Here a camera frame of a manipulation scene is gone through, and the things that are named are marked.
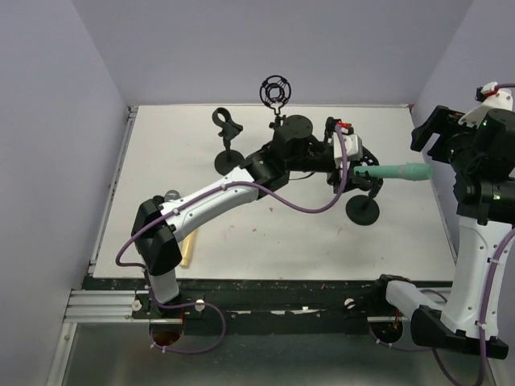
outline black bracket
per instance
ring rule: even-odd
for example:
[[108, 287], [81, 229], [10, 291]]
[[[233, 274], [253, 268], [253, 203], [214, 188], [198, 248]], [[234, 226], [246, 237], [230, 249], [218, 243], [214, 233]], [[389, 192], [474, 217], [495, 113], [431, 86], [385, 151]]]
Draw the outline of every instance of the black bracket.
[[226, 175], [244, 159], [240, 152], [231, 150], [231, 141], [243, 131], [243, 126], [233, 121], [230, 112], [223, 107], [219, 107], [213, 111], [212, 121], [222, 129], [222, 131], [218, 133], [218, 136], [223, 138], [225, 148], [225, 150], [219, 153], [215, 158], [215, 169], [220, 175]]

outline metal frame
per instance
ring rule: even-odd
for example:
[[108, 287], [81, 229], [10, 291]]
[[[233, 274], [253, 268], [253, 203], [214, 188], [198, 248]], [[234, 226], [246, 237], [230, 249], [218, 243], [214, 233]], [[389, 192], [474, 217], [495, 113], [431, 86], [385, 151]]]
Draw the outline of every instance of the metal frame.
[[76, 323], [63, 323], [59, 340], [57, 341], [54, 359], [52, 360], [50, 372], [48, 373], [47, 386], [60, 386], [63, 384], [66, 367], [68, 366], [68, 360], [72, 352], [76, 329]]
[[122, 139], [122, 147], [120, 149], [120, 153], [117, 158], [116, 169], [114, 170], [113, 179], [111, 180], [109, 195], [107, 197], [107, 200], [105, 203], [105, 208], [104, 208], [104, 213], [102, 215], [101, 226], [98, 231], [97, 238], [95, 239], [95, 245], [93, 247], [92, 256], [89, 259], [88, 274], [93, 274], [93, 271], [95, 270], [98, 253], [100, 251], [102, 239], [104, 238], [105, 227], [107, 227], [107, 219], [109, 218], [109, 213], [111, 211], [111, 207], [113, 206], [114, 194], [116, 193], [118, 180], [120, 178], [120, 173], [122, 172], [123, 162], [125, 161], [125, 158], [126, 158], [127, 148], [129, 147], [130, 136], [132, 135], [134, 123], [136, 122], [136, 116], [138, 115], [138, 107], [137, 106], [132, 106], [132, 107], [129, 107], [128, 109], [129, 109], [129, 117], [127, 119], [126, 131], [125, 131], [125, 134]]
[[65, 323], [165, 323], [180, 324], [180, 318], [134, 319], [131, 308], [137, 294], [144, 291], [72, 291]]

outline white tabletop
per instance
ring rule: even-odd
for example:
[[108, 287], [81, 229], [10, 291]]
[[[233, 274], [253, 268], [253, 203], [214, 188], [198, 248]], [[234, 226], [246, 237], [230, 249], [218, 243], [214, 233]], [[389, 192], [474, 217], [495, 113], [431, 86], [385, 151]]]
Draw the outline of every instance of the white tabletop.
[[[223, 150], [211, 120], [217, 105], [142, 106], [126, 151], [105, 228], [94, 277], [142, 277], [138, 269], [114, 264], [130, 236], [141, 202], [176, 189], [190, 194], [218, 180], [213, 161]], [[233, 148], [248, 155], [268, 142], [274, 116], [263, 106], [225, 105], [244, 126]], [[323, 137], [329, 116], [351, 122], [363, 145], [383, 165], [423, 162], [410, 150], [413, 124], [401, 107], [288, 106], [302, 114]], [[292, 174], [292, 178], [302, 174]], [[305, 207], [321, 207], [333, 197], [325, 175], [291, 181], [278, 193]], [[379, 220], [368, 227], [345, 214], [342, 196], [318, 215], [299, 213], [270, 197], [236, 208], [199, 229], [192, 264], [178, 277], [285, 280], [374, 280], [391, 273], [412, 280], [450, 281], [451, 250], [429, 181], [385, 180], [377, 202]], [[130, 247], [123, 261], [141, 261]]]

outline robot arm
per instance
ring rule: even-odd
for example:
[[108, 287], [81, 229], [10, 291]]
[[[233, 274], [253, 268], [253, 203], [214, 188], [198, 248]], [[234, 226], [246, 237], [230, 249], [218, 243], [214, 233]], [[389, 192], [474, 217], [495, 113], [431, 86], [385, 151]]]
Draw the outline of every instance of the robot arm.
[[[483, 103], [469, 113], [438, 106], [412, 132], [416, 151], [439, 134], [427, 154], [455, 172], [459, 255], [448, 302], [442, 308], [404, 281], [388, 283], [386, 300], [411, 320], [418, 345], [479, 354], [481, 328], [487, 356], [504, 359], [508, 347], [497, 339], [497, 303], [511, 242], [498, 261], [492, 257], [515, 222], [515, 180], [509, 177], [515, 167], [515, 113], [511, 95], [496, 84], [479, 88], [478, 95]], [[490, 281], [492, 264], [497, 267]]]
[[[339, 130], [334, 141], [333, 133]], [[175, 267], [181, 262], [179, 243], [202, 224], [244, 203], [266, 195], [262, 189], [276, 191], [285, 186], [293, 170], [324, 172], [328, 183], [340, 187], [340, 170], [345, 158], [361, 164], [361, 140], [352, 127], [343, 127], [339, 120], [328, 119], [328, 139], [319, 142], [312, 134], [311, 122], [302, 116], [290, 116], [275, 127], [271, 142], [247, 157], [220, 180], [180, 199], [164, 201], [160, 196], [140, 205], [132, 234], [160, 217], [167, 217], [147, 230], [136, 241], [136, 248], [149, 273], [154, 295], [159, 302], [169, 302], [179, 294]], [[360, 185], [355, 181], [346, 191]]]

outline gray wall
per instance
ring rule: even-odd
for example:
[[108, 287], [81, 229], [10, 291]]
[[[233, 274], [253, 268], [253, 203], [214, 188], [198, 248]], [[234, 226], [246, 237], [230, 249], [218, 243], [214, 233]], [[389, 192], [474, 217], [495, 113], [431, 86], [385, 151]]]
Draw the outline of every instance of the gray wall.
[[0, 52], [0, 383], [41, 385], [126, 108], [68, 0], [2, 0]]
[[[490, 81], [515, 81], [515, 39], [509, 26], [515, 20], [513, 0], [475, 0], [414, 109], [414, 122], [422, 124], [436, 105], [467, 111], [477, 105], [476, 87]], [[454, 174], [448, 165], [435, 164], [434, 182], [458, 247]], [[499, 308], [500, 337], [512, 346], [507, 365], [515, 379], [515, 253], [509, 256]]]
[[412, 103], [471, 0], [73, 0], [132, 105]]

